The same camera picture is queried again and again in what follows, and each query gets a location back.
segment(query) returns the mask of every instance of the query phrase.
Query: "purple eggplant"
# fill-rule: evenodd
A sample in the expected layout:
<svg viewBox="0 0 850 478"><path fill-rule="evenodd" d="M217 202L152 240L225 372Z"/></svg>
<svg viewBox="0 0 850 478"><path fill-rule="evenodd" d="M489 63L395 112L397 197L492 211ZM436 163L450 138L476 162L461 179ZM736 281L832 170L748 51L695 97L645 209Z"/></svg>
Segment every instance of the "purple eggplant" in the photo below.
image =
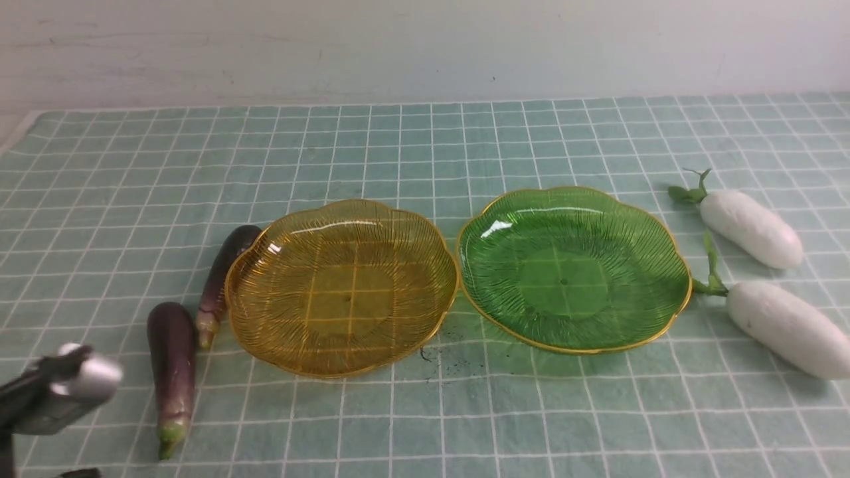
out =
<svg viewBox="0 0 850 478"><path fill-rule="evenodd" d="M96 468L78 469L59 475L59 478L101 478L100 470Z"/></svg>
<svg viewBox="0 0 850 478"><path fill-rule="evenodd" d="M227 305L224 303L224 278L227 277L227 271L236 258L257 240L261 232L263 230L256 225L241 225L233 229L212 262L210 274L204 284L204 292L201 294L198 315L195 318L198 344L204 350L209 350L213 346L213 339L218 333L218 324L227 310Z"/></svg>
<svg viewBox="0 0 850 478"><path fill-rule="evenodd" d="M176 302L159 304L148 315L160 460L169 459L189 432L195 406L195 335L192 317Z"/></svg>

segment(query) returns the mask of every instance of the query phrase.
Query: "plate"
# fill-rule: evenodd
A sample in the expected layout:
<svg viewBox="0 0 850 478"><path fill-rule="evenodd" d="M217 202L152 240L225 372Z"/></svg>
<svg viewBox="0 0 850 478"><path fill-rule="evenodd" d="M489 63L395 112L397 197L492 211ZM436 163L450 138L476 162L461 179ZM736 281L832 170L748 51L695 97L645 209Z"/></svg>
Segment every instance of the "plate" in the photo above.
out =
<svg viewBox="0 0 850 478"><path fill-rule="evenodd" d="M688 304L691 275L670 231L602 191L498 197L457 241L476 309L526 343L571 354L658 338Z"/></svg>
<svg viewBox="0 0 850 478"><path fill-rule="evenodd" d="M248 353L288 372L337 378L421 347L459 280L427 219L353 199L272 223L230 268L224 297Z"/></svg>

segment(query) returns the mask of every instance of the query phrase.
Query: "green stem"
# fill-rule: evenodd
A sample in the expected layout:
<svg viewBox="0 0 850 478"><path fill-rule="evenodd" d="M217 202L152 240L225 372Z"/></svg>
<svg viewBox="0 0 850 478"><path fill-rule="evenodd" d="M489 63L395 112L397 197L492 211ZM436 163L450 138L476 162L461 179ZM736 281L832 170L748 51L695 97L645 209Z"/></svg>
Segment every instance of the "green stem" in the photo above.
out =
<svg viewBox="0 0 850 478"><path fill-rule="evenodd" d="M708 173L711 172L711 169L708 168L702 173L694 171L693 169L685 169L685 171L690 171L691 173L695 173L700 176L700 183L697 187L694 189L685 189L681 186L670 186L667 188L667 194L670 195L670 198L675 202L692 202L693 204L699 204L703 199L706 199L706 196L708 196L706 178L708 177Z"/></svg>
<svg viewBox="0 0 850 478"><path fill-rule="evenodd" d="M705 285L704 283L697 281L696 279L691 279L693 282L693 290L694 293L701 293L702 295L711 295L714 297L727 297L729 296L729 289L725 287L710 287Z"/></svg>

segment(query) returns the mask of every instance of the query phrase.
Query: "plate rim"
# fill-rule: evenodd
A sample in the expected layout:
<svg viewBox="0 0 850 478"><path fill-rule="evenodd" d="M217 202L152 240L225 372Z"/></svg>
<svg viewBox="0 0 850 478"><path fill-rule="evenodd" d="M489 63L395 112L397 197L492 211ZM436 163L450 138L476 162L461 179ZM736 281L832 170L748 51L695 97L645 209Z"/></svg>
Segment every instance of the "plate rim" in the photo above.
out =
<svg viewBox="0 0 850 478"><path fill-rule="evenodd" d="M407 351L405 351L401 354L398 354L396 356L392 356L391 358L389 358L387 360L376 361L376 362L370 364L367 367L358 368L356 370L350 370L350 371L347 371L347 372L344 372L344 373L307 373L307 372L295 370L291 367L282 366L282 365L280 365L278 363L274 363L272 361L264 360L263 358L260 358L256 355L254 355L253 353L251 353L246 348L245 344L241 340L240 334L237 333L236 330L234 329L233 320L230 319L230 311L232 310L233 298L231 298L232 292L230 291L229 285L232 281L235 280L234 271L235 271L236 268L234 267L234 265L236 265L236 263L243 260L249 253L253 252L254 248L256 248L258 246L258 244L260 243L260 239L262 239L264 236L266 236L266 234L269 232L269 230L271 228L275 227L276 225L279 225L280 223L282 223L284 221L292 220L292 218L295 217L295 216L315 214L322 209L326 209L326 208L329 208L330 206L338 205L338 204L345 203L345 202L360 202L360 203L364 203L364 204L376 205L380 208L387 209L388 211L391 211L391 212L395 211L395 212L400 212L400 213L410 215L413 218L421 220L424 224L428 225L428 228L439 238L439 244L442 246L442 249L443 249L442 252L449 259L449 261L451 262L452 266L454 266L454 269L455 269L455 283L454 283L454 287L452 287L450 289L451 290L451 296L450 296L450 299L448 301L448 304L446 304L445 309L443 310L439 319L432 326L431 331L427 335L425 335L420 341L418 341L415 346L412 346L412 347L410 347L409 350L407 350ZM445 321L445 318L449 315L449 312L451 311L451 307L454 305L455 301L457 300L457 289L458 289L458 286L459 286L460 283L462 283L460 263L458 262L457 258L454 256L454 254L452 254L451 249L449 248L448 242L445 240L445 237L440 233L439 228L437 227L436 224L431 222L428 218L426 218L422 214L415 213L413 211L408 211L406 209L392 208L392 207L390 207L390 206L388 206L388 205L386 205L386 204L384 204L383 202L380 202L380 201L375 201L375 200L372 200L372 199L365 199L365 198L349 198L349 199L342 199L342 200L338 200L338 201L328 202L327 204L324 204L324 205L319 206L317 208L302 209L302 210L296 211L294 213L286 214L284 216L279 217L278 219L275 219L274 221L269 223L269 225L264 227L263 231L260 232L259 235L257 235L257 238L254 240L254 243L248 249L246 249L243 253L239 254L239 256L236 257L236 259L233 261L233 264L228 269L227 275L224 277L224 302L227 304L228 323L229 323L229 326L230 326L230 331L233 333L233 336L236 340L236 343L239 344L239 346L248 355L256 358L257 360L264 361L264 362L266 362L266 363L268 363L268 364L270 364L274 367L278 367L279 369L281 369L285 372L293 373L295 375L300 375L302 377L319 378L319 379L335 379L335 378L354 377L354 376L357 376L357 375L369 373L369 372L376 370L380 367L384 367L384 366L389 365L391 363L401 361L401 360L405 359L407 356L414 353L416 350L421 349L427 342L429 342L431 339L433 339L434 336L437 334L437 332L442 328L443 322Z"/></svg>
<svg viewBox="0 0 850 478"><path fill-rule="evenodd" d="M632 344L619 345L619 346L616 346L616 347L603 347L603 348L600 348L600 349L569 349L569 348L566 348L566 347L557 347L555 345L543 344L542 342L538 342L536 340L529 339L529 338L523 336L520 333L516 333L513 330L506 327L504 324L497 321L494 317L492 317L488 312L484 311L479 306L479 304L475 301L475 299L473 299L472 294L470 294L469 291L467 290L467 285L466 285L465 281L463 281L463 266L462 266L462 263L461 263L461 246L462 246L462 242L463 242L462 238L463 238L464 233L467 231L467 228L473 222L475 222L478 219L481 219L485 214L487 214L487 212L490 210L490 208L492 208L499 201L505 199L508 196L511 196L511 195L517 194L517 193L540 194L540 193L546 193L546 192L550 192L550 191L559 191L559 190L591 191L591 192L594 192L594 193L598 193L602 196L606 196L612 202L616 203L616 206L618 208L631 208L631 209L638 211L639 213L642 213L642 214L649 216L656 223L658 223L661 226L661 228L663 229L663 231L670 237L670 241L673 244L673 252L676 254L676 256L679 258L679 260L685 266L685 272L688 276L688 291L685 293L684 299L683 299L682 303L679 305L679 308L676 310L676 312L674 312L671 315L670 319L667 321L667 324L664 327L662 327L661 330L659 330L657 333L655 333L652 337L649 337L649 338L643 339L643 340L639 340L639 341L632 343ZM551 352L557 352L557 353L560 353L560 354L569 354L569 355L574 355L574 356L592 356L592 355L596 355L596 354L603 354L603 353L610 353L610 352L622 352L622 351L625 351L625 350L635 349L637 347L640 347L641 345L646 345L646 344L658 339L659 337L661 337L662 335L667 333L667 331L670 330L670 327L673 326L673 323L676 321L676 319L682 314L682 312L685 310L685 308L688 307L688 304L690 303L690 300L693 296L693 291L694 291L694 276L693 276L693 273L691 272L690 266L688 265L688 261L685 260L684 256L682 256L682 251L679 249L679 244L678 244L678 242L676 242L676 237L670 231L670 228L667 227L667 225L664 224L664 222L661 221L661 219L656 218L653 214L647 212L646 210L641 209L641 208L634 206L632 204L629 204L627 202L620 201L616 197L611 196L609 193L607 193L605 191L601 191L601 190L596 189L596 188L592 188L590 186L564 185L564 186L554 186L554 187L551 187L551 188L540 188L540 189L523 188L523 189L517 189L517 190L512 190L512 191L502 193L501 195L497 196L492 201L488 202L487 205L484 206L483 209L481 209L480 213L475 214L472 218L470 218L463 225L463 227L460 229L460 231L458 231L457 240L456 240L456 243L455 243L455 255L457 256L457 263L459 265L458 272L461 275L460 288L463 291L463 295L466 296L469 303L472 304L473 308L481 316L483 316L484 318L486 318L490 322L496 324L496 326L499 327L502 331L510 334L511 336L515 337L516 339L518 339L518 340L520 340L520 341L522 341L526 344L532 345L532 346L537 347L539 349L548 350L548 351L551 351Z"/></svg>

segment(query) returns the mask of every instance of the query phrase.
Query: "green plate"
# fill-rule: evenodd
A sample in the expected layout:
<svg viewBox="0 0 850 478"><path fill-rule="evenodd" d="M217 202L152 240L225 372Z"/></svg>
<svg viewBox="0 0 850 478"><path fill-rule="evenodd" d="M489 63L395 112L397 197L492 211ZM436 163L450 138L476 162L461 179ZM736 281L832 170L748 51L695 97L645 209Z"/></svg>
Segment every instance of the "green plate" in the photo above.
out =
<svg viewBox="0 0 850 478"><path fill-rule="evenodd" d="M497 198L463 227L457 255L481 315L557 352L646 344L690 298L690 270L666 226L580 186Z"/></svg>

